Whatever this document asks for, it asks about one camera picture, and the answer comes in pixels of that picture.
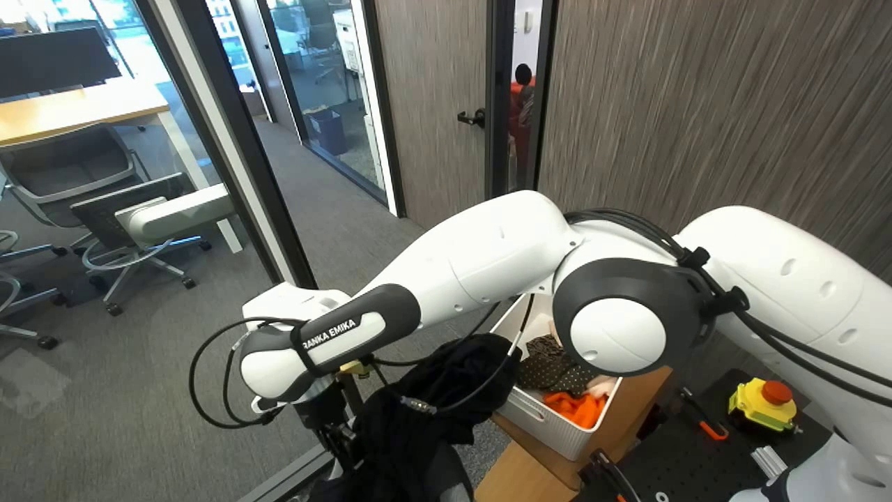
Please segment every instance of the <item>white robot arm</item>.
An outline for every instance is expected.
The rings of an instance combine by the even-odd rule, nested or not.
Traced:
[[[892,500],[888,407],[781,362],[748,323],[724,316],[749,298],[752,319],[798,344],[888,376],[884,314],[892,291],[830,247],[756,209],[716,209],[679,231],[683,247],[707,249],[711,261],[639,224],[596,213],[569,227],[539,192],[470,206],[417,237],[352,302],[288,337],[249,337],[243,379],[265,399],[293,403],[322,372],[552,283],[562,346],[605,374],[685,365],[690,346],[720,323],[722,336],[817,399],[848,438],[833,438],[809,460],[810,470],[789,474],[791,500]]]

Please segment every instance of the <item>door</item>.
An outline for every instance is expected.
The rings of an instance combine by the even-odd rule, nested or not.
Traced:
[[[484,199],[487,3],[373,3],[406,219],[433,227]]]
[[[297,135],[297,124],[288,100],[285,78],[281,78],[268,28],[263,24],[260,0],[230,0],[230,8],[240,19],[243,39],[249,44],[253,72],[268,100],[268,109],[274,114],[274,124]]]

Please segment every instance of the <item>floor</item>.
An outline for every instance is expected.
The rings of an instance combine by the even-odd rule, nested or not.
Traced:
[[[421,234],[304,152],[293,135],[268,124],[260,124],[260,135],[321,287],[359,291]],[[10,199],[0,201],[0,216],[2,227],[19,230],[23,247],[77,234],[35,227]],[[217,242],[210,254],[182,252],[171,262],[200,284],[183,291],[168,277],[140,273],[119,319],[102,314],[76,256],[34,256],[14,268],[35,287],[59,284],[72,308],[16,319],[60,337],[56,353],[0,337],[2,500],[236,500],[314,445],[290,414],[243,434],[215,431],[196,415],[186,399],[196,346],[271,283],[250,247],[230,256]],[[479,314],[394,344],[384,354],[426,354],[463,336],[474,316]],[[200,372],[200,396],[221,414],[215,376],[224,350],[211,357]],[[476,447],[459,450],[470,480],[481,480],[501,447],[498,431],[476,431]]]

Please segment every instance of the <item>glass door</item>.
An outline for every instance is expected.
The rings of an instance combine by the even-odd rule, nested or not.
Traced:
[[[363,191],[388,199],[368,63],[348,0],[268,0],[307,146]]]
[[[498,89],[506,95],[506,157],[494,164],[494,195],[539,187],[554,0],[512,0],[498,8],[497,19],[511,24],[511,32],[501,28],[497,58],[511,84]]]
[[[200,173],[210,184],[217,184],[217,171],[198,139],[198,131],[183,109],[183,100],[171,82],[165,63],[158,58],[157,44],[150,43],[137,0],[42,0],[26,3],[40,32],[76,32],[97,28],[109,39],[109,54],[113,54],[123,77],[157,88],[176,120],[186,152],[196,157]],[[165,143],[158,124],[126,124],[118,125],[132,152],[137,152],[147,164],[176,164],[172,148]]]

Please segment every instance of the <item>door frame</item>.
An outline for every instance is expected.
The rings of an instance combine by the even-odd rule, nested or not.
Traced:
[[[137,7],[268,277],[317,287],[205,3]]]
[[[250,39],[246,39],[246,32],[249,32],[249,15],[243,11],[243,7],[240,7],[240,0],[228,0],[228,8],[230,8],[230,17],[233,17],[233,24],[236,24],[236,32],[240,32],[240,39],[243,39],[243,49],[246,49],[246,54],[249,54],[249,64],[250,64],[250,72],[253,72],[253,84],[257,84],[257,93],[260,93],[260,99],[263,99],[263,107],[265,107],[265,117],[271,120],[271,124],[281,124],[281,125],[288,125],[288,128],[295,128],[295,117],[293,117],[293,109],[288,109],[288,117],[275,117],[275,107],[271,104],[271,89],[268,89],[268,78],[263,78],[263,57],[253,51],[253,44],[250,44]]]
[[[295,125],[295,131],[297,131],[297,136],[302,136],[302,143],[304,143],[307,125],[304,125],[302,109],[297,109],[297,104],[295,104],[295,88],[293,88],[293,82],[290,82],[290,77],[288,77],[288,58],[285,58],[281,43],[278,43],[278,37],[275,37],[274,15],[271,15],[271,8],[268,8],[265,0],[257,0],[257,11],[260,11],[260,19],[263,19],[263,32],[265,32],[265,37],[268,37],[268,43],[271,43],[271,51],[274,51],[274,68],[275,68],[278,82],[281,82],[281,89],[285,89],[285,100],[288,100],[288,109],[290,109],[290,124]],[[236,24],[240,24],[240,32],[243,32],[243,35],[246,35],[246,32],[253,32],[253,28],[246,24],[246,11],[236,7],[236,0],[233,0],[233,15],[236,15]]]
[[[484,199],[506,192],[506,93],[515,0],[484,7]]]
[[[558,26],[558,0],[540,0],[539,24],[539,63],[534,63],[534,113],[530,125],[530,173],[511,187],[506,180],[506,107],[512,82],[512,26],[515,0],[487,0],[487,35],[484,35],[484,199],[504,195],[506,191],[539,191],[540,143],[545,128],[545,99],[552,77],[552,49]]]

